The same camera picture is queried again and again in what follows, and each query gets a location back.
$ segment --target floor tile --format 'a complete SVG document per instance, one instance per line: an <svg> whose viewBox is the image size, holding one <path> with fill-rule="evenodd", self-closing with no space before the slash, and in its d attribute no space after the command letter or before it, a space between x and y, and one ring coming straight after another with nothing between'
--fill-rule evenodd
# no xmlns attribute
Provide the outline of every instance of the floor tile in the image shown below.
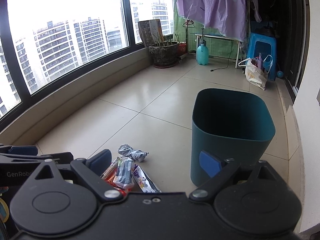
<svg viewBox="0 0 320 240"><path fill-rule="evenodd" d="M235 69L235 65L232 62L229 62L229 66L226 69L210 72L211 69L223 67L227 67L226 61L210 60L208 65L197 65L194 67L185 77L249 91L250 83L246 80L242 69Z"/></svg>
<svg viewBox="0 0 320 240"><path fill-rule="evenodd" d="M285 81L280 78L276 78L276 85L278 87L279 93L284 97L284 98L290 98L290 93L287 89L287 86L285 85Z"/></svg>
<svg viewBox="0 0 320 240"><path fill-rule="evenodd" d="M189 194L196 188L190 179L190 129L138 114L97 152L110 149L115 159L122 144L149 152L145 160L138 164L162 192Z"/></svg>
<svg viewBox="0 0 320 240"><path fill-rule="evenodd" d="M289 182L288 185L301 200L303 198L303 193L301 190L301 177L303 177L303 160L302 160L302 150L298 147L296 152L292 155L289 160Z"/></svg>
<svg viewBox="0 0 320 240"><path fill-rule="evenodd" d="M150 66L106 91L98 98L140 112L195 65L197 65L195 59L186 59L168 69Z"/></svg>
<svg viewBox="0 0 320 240"><path fill-rule="evenodd" d="M280 100L277 85L274 81L268 81L266 83L266 90L262 90L261 88L250 84L249 92Z"/></svg>
<svg viewBox="0 0 320 240"><path fill-rule="evenodd" d="M289 106L293 106L293 102L291 98L282 98L282 108L284 111L288 111Z"/></svg>
<svg viewBox="0 0 320 240"><path fill-rule="evenodd" d="M89 157L137 112L94 99L47 133L37 143L43 154L71 152Z"/></svg>
<svg viewBox="0 0 320 240"><path fill-rule="evenodd" d="M276 127L276 134L270 142L266 153L288 160L287 130L284 122L284 114L281 101L256 94L266 103L273 123Z"/></svg>
<svg viewBox="0 0 320 240"><path fill-rule="evenodd" d="M297 120L292 107L288 109L287 114L284 117L284 120L287 127L288 154L290 159L299 147L299 128L296 124Z"/></svg>
<svg viewBox="0 0 320 240"><path fill-rule="evenodd" d="M206 88L239 90L207 81L182 77L148 105L142 113L191 129L196 96L199 91Z"/></svg>
<svg viewBox="0 0 320 240"><path fill-rule="evenodd" d="M284 179L284 181L288 183L288 160L284 160L265 153L260 159L267 161Z"/></svg>

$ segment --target purple cloth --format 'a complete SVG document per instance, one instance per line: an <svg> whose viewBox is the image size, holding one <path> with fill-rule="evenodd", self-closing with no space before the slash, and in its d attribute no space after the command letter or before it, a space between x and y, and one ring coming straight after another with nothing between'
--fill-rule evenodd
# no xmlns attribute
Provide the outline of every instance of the purple cloth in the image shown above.
<svg viewBox="0 0 320 240"><path fill-rule="evenodd" d="M239 41L245 37L245 0L177 0L178 14Z"/></svg>

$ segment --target trash pile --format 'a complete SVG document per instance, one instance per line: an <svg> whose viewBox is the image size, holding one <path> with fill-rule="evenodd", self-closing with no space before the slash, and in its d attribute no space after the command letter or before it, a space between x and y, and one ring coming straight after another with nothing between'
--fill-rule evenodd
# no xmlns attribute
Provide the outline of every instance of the trash pile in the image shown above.
<svg viewBox="0 0 320 240"><path fill-rule="evenodd" d="M123 196L126 196L132 190L135 185L134 182L145 193L161 192L143 169L134 163L134 161L142 162L148 152L134 150L129 145L124 144L119 147L118 153L122 157L117 157L101 175L104 181L120 191Z"/></svg>

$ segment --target glass pane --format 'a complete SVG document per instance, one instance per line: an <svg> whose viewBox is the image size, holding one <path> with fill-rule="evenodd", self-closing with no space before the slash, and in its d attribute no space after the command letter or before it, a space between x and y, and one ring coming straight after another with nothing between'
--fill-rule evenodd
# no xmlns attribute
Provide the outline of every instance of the glass pane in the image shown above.
<svg viewBox="0 0 320 240"><path fill-rule="evenodd" d="M12 81L0 41L0 118L21 102Z"/></svg>
<svg viewBox="0 0 320 240"><path fill-rule="evenodd" d="M12 39L30 93L128 47L123 11L122 0L8 0Z"/></svg>
<svg viewBox="0 0 320 240"><path fill-rule="evenodd" d="M173 34L172 0L130 0L136 43L141 42L138 21L160 19L162 34Z"/></svg>

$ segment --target dark green trash bin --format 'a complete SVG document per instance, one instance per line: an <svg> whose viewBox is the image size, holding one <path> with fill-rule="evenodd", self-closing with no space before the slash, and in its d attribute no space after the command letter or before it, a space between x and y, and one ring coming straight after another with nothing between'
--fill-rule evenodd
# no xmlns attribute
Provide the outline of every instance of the dark green trash bin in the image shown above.
<svg viewBox="0 0 320 240"><path fill-rule="evenodd" d="M200 186L209 179L200 167L201 151L221 159L255 164L276 129L264 101L247 92L208 88L196 98L192 115L191 180Z"/></svg>

